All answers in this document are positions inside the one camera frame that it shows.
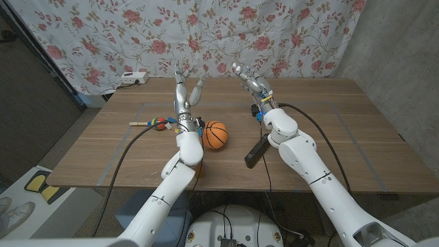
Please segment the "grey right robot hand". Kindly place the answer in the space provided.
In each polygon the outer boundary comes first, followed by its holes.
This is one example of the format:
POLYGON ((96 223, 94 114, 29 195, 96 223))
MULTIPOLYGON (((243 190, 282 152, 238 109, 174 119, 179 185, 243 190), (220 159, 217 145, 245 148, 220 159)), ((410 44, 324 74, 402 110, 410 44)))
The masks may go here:
POLYGON ((241 87, 253 96, 254 103, 259 107, 262 115, 276 108, 270 84, 263 76, 237 63, 233 63, 232 68, 234 74, 241 80, 241 87))

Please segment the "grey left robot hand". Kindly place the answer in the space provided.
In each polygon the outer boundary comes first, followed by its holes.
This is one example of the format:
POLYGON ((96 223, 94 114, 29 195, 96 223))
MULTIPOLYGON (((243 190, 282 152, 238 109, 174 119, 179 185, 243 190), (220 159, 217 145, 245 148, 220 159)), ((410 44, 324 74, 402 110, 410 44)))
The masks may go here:
POLYGON ((176 90, 174 93, 174 111, 177 116, 176 123, 178 127, 178 134, 183 132, 197 132, 197 125, 191 117, 191 107, 196 106, 202 95, 202 88, 206 81, 206 75, 203 74, 192 93, 187 99, 186 78, 190 74, 193 67, 182 72, 182 69, 177 60, 174 65, 174 79, 176 81, 176 90))

